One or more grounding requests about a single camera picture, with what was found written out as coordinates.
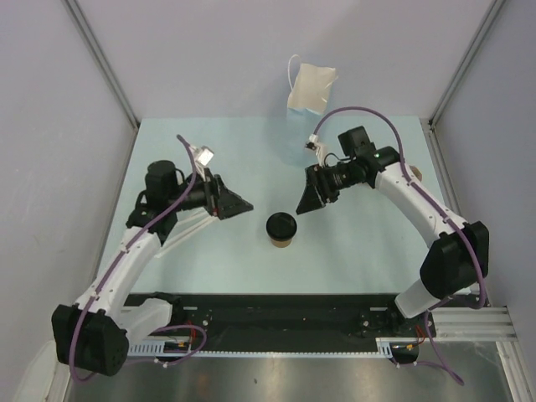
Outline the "black plastic cup lid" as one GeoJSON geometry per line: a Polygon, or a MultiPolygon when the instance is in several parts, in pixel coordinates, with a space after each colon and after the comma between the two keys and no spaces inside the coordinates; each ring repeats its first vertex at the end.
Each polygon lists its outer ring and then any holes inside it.
{"type": "Polygon", "coordinates": [[[297,232],[297,222],[295,218],[286,212],[272,214],[265,223],[265,230],[272,240],[288,241],[297,232]]]}

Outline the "brown paper coffee cup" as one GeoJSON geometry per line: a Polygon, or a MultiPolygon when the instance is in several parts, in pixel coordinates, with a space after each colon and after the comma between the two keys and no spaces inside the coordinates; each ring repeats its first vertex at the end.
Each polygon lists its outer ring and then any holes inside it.
{"type": "Polygon", "coordinates": [[[270,241],[271,243],[277,247],[277,248],[286,248],[288,247],[291,242],[293,240],[293,237],[286,237],[286,238],[281,238],[281,237],[270,237],[270,241]]]}

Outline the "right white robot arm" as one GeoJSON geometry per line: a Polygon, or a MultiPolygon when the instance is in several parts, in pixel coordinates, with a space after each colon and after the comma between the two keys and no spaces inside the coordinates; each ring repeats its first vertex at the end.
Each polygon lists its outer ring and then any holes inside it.
{"type": "Polygon", "coordinates": [[[387,328],[405,336],[416,326],[416,317],[456,292],[478,284],[484,292],[488,274],[489,231],[480,221],[467,220],[441,204],[403,162],[393,147],[377,148],[361,126],[338,137],[345,159],[325,162],[325,145],[316,134],[306,147],[317,163],[307,167],[306,184],[297,214],[322,209],[338,200],[341,190],[366,183],[388,198],[414,225],[428,253],[419,279],[395,299],[396,309],[386,315],[387,328]]]}

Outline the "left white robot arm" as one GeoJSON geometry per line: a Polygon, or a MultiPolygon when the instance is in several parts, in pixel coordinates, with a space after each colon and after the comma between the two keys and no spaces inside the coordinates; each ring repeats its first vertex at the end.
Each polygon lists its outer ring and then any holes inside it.
{"type": "Polygon", "coordinates": [[[224,220],[254,208],[206,167],[188,177],[177,171],[168,160],[148,166],[146,187],[128,217],[116,255],[72,305],[55,308],[51,322],[57,358],[70,370],[113,376],[132,345],[159,329],[169,335],[186,330],[187,315],[177,296],[155,292],[123,312],[131,289],[167,243],[178,213],[204,209],[209,217],[224,220]]]}

